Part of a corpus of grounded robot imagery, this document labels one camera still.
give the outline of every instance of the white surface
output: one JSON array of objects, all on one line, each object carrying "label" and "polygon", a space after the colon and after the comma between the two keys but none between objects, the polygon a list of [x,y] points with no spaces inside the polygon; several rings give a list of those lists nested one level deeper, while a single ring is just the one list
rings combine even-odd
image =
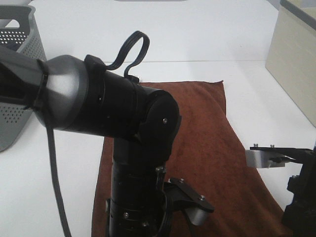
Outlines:
[{"label": "white surface", "polygon": [[[273,6],[265,0],[152,4],[156,5],[112,0],[32,2],[48,59],[65,53],[83,59],[90,53],[112,61],[126,37],[142,30],[151,39],[146,61],[167,61],[145,62],[132,69],[142,81],[224,80],[227,117],[246,148],[253,143],[313,147],[316,128],[265,69],[277,18]],[[193,60],[213,61],[170,62]],[[59,179],[74,237],[90,236],[102,143],[102,137],[56,131]],[[259,170],[282,208],[291,202],[288,178],[299,171],[296,164]],[[35,118],[17,143],[0,154],[0,187],[1,237],[63,236],[45,129]]]}]

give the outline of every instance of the basket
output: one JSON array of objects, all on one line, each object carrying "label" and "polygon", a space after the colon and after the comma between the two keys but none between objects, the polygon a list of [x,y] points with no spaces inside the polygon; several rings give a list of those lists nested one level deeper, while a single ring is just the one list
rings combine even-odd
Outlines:
[{"label": "basket", "polygon": [[[46,60],[32,6],[0,5],[0,19],[16,20],[18,28],[0,29],[0,45],[34,59]],[[10,147],[25,126],[32,111],[0,103],[0,152]]]}]

